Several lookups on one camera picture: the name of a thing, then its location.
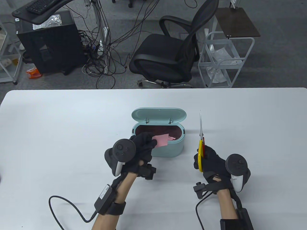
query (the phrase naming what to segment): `caster wheel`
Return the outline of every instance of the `caster wheel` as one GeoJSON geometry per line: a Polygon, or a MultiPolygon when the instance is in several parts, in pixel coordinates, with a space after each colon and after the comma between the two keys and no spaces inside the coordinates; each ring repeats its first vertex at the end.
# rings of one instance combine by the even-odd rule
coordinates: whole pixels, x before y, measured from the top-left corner
{"type": "Polygon", "coordinates": [[[138,87],[142,87],[143,86],[143,82],[142,81],[137,81],[136,83],[138,84],[138,87]]]}

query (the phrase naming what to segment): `pink sticky note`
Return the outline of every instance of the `pink sticky note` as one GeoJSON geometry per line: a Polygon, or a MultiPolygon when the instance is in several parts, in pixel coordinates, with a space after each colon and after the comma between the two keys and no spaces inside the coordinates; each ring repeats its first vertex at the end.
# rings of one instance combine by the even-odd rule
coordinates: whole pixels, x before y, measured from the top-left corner
{"type": "Polygon", "coordinates": [[[158,148],[158,147],[167,145],[167,142],[169,140],[169,135],[168,134],[157,135],[157,136],[154,136],[152,139],[157,140],[157,145],[155,146],[155,148],[158,148]]]}

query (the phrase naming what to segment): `chair armrest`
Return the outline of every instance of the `chair armrest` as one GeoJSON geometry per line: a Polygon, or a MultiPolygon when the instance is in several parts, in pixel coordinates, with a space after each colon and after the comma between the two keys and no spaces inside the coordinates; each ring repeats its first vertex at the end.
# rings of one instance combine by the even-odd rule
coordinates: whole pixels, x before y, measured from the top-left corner
{"type": "Polygon", "coordinates": [[[160,18],[159,20],[159,25],[162,29],[162,32],[164,33],[164,35],[166,36],[169,36],[169,33],[166,29],[166,26],[165,26],[165,21],[171,21],[173,23],[176,23],[177,25],[181,26],[183,29],[186,30],[186,32],[190,32],[191,31],[191,27],[192,27],[192,23],[187,21],[187,20],[184,20],[184,19],[181,19],[181,18],[178,18],[178,17],[174,17],[174,16],[163,16],[162,18],[160,18]]]}

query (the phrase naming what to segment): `forearm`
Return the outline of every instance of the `forearm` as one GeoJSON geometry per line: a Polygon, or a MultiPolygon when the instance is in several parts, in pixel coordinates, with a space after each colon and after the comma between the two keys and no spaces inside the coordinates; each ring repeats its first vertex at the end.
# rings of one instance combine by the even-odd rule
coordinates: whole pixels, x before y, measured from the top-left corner
{"type": "MultiPolygon", "coordinates": [[[[135,181],[137,174],[128,173],[126,178],[117,188],[117,196],[115,203],[122,204],[125,202],[128,192],[135,181]]],[[[92,230],[115,230],[119,216],[113,215],[100,215],[95,220],[92,230]]]]}
{"type": "Polygon", "coordinates": [[[220,190],[217,192],[220,202],[222,219],[238,219],[235,207],[232,203],[230,192],[228,189],[220,190]]]}

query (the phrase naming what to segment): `hand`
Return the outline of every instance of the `hand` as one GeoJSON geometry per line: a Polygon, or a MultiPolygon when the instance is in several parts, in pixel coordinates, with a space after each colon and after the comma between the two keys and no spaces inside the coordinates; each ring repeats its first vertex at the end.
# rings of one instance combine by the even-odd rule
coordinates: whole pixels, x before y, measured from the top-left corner
{"type": "Polygon", "coordinates": [[[136,146],[136,153],[134,158],[122,166],[122,172],[139,172],[139,166],[147,165],[151,161],[151,151],[157,145],[156,140],[152,140],[154,134],[149,132],[140,133],[137,136],[132,136],[131,141],[136,146]]]}
{"type": "MultiPolygon", "coordinates": [[[[203,176],[208,183],[222,182],[225,188],[231,188],[231,175],[227,171],[226,161],[219,157],[209,146],[205,146],[205,158],[201,158],[203,176]]],[[[198,154],[194,156],[194,168],[198,169],[198,154]]]]}

